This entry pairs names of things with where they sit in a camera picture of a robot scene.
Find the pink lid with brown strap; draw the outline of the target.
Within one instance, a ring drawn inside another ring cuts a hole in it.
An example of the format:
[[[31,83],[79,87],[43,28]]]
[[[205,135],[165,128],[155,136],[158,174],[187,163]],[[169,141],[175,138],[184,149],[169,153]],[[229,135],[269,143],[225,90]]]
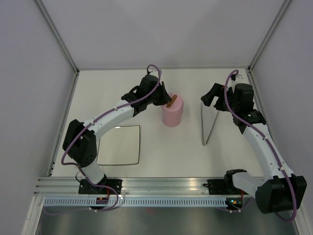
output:
[[[167,108],[167,105],[162,105],[161,109],[163,112],[170,113],[170,114],[176,114],[183,111],[183,99],[181,96],[177,93],[169,93],[169,96],[173,98],[173,96],[176,96],[175,100],[172,101],[171,107]]]

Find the pink cylindrical lunch box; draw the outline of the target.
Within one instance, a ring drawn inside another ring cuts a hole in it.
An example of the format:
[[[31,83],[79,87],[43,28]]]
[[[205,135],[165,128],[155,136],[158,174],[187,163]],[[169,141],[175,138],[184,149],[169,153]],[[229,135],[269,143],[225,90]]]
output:
[[[176,127],[181,122],[182,112],[176,114],[170,114],[162,111],[162,122],[168,127]]]

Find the steel food tongs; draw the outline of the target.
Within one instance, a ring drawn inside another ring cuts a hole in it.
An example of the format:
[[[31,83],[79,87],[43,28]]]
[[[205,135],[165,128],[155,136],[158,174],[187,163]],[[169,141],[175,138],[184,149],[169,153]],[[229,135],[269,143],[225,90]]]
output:
[[[218,114],[219,111],[214,107],[205,106],[201,102],[201,141],[203,146],[206,146],[209,141]]]

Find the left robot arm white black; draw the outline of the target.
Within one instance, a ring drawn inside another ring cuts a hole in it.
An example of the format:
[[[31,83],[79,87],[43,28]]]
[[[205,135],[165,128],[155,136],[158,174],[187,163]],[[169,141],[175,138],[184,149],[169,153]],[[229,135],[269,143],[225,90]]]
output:
[[[118,124],[145,111],[148,105],[162,106],[169,101],[171,97],[161,81],[161,75],[148,72],[140,84],[124,94],[110,110],[85,122],[71,121],[63,142],[63,155],[72,158],[70,164],[85,176],[91,190],[103,193],[108,184],[96,160],[99,139]]]

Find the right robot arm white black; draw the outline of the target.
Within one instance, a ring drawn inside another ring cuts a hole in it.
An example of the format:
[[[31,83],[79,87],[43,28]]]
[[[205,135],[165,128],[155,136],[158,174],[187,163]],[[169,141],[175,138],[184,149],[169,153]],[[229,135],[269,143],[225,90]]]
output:
[[[242,190],[251,195],[264,214],[299,209],[307,182],[303,176],[295,175],[274,146],[265,118],[254,108],[252,86],[239,83],[226,89],[215,83],[201,97],[202,104],[210,107],[215,97],[213,108],[232,113],[233,122],[252,147],[264,177],[257,179],[244,169],[228,170],[223,181],[225,191],[235,194]]]

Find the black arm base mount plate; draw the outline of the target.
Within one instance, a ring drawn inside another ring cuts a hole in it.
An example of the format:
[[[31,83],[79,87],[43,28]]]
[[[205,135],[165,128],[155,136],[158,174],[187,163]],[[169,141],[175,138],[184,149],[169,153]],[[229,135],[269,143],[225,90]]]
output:
[[[83,195],[96,195],[96,194],[109,194],[113,195],[115,192],[121,194],[122,189],[122,180],[121,179],[107,179],[101,181],[100,185],[105,185],[105,187],[94,186],[90,184],[86,179],[80,181],[78,194]]]

